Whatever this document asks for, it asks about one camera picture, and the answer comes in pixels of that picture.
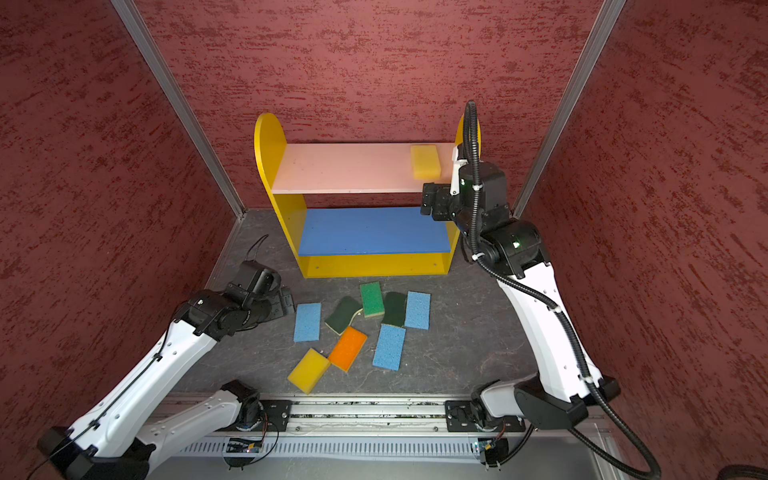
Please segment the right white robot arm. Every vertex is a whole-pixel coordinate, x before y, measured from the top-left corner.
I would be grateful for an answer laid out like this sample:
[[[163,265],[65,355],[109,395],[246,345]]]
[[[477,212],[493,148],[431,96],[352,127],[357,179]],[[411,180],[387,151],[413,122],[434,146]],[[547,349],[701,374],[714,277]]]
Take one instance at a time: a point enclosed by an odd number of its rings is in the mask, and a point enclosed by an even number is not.
[[[584,351],[542,236],[533,223],[511,217],[504,179],[491,163],[480,163],[474,172],[467,160],[456,160],[450,183],[424,185],[421,212],[459,229],[474,262],[510,301],[534,353],[534,374],[494,381],[474,392],[479,422],[514,416],[541,430],[569,430],[586,419],[596,402],[589,383],[605,400],[615,398],[620,388]]]

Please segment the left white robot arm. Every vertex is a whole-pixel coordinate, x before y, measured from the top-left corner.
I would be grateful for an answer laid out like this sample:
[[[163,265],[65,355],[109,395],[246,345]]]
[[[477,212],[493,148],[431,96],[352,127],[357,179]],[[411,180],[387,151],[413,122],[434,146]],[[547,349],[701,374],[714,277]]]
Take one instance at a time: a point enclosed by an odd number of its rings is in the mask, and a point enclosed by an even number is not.
[[[225,427],[265,436],[269,416],[258,392],[241,381],[151,423],[167,394],[222,339],[292,313],[279,273],[256,260],[240,264],[221,291],[201,290],[175,310],[165,333],[99,403],[37,442],[64,479],[144,479],[169,457]]]

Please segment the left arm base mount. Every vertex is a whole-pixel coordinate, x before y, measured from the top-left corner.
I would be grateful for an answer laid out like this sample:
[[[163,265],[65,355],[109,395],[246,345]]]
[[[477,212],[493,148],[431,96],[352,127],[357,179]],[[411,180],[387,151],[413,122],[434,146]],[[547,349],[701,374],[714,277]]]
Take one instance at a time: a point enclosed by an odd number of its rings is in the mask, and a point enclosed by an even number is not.
[[[241,432],[264,432],[273,428],[280,433],[287,429],[293,402],[290,400],[246,400],[240,409],[234,428]]]

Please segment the orange sponge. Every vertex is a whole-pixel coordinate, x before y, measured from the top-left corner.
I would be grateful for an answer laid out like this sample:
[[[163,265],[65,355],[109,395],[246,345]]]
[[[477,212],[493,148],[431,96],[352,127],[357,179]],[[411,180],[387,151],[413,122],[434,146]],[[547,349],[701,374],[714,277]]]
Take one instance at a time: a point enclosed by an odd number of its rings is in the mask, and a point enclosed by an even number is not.
[[[348,327],[340,336],[328,360],[343,372],[348,372],[365,345],[368,337],[359,330]]]

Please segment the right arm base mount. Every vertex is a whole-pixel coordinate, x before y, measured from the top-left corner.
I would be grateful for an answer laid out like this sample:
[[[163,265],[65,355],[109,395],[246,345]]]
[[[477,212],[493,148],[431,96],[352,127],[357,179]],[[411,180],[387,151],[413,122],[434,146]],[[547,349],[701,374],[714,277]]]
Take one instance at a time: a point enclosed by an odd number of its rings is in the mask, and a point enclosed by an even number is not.
[[[444,410],[447,430],[451,433],[518,433],[526,429],[518,417],[492,417],[476,400],[447,400]]]

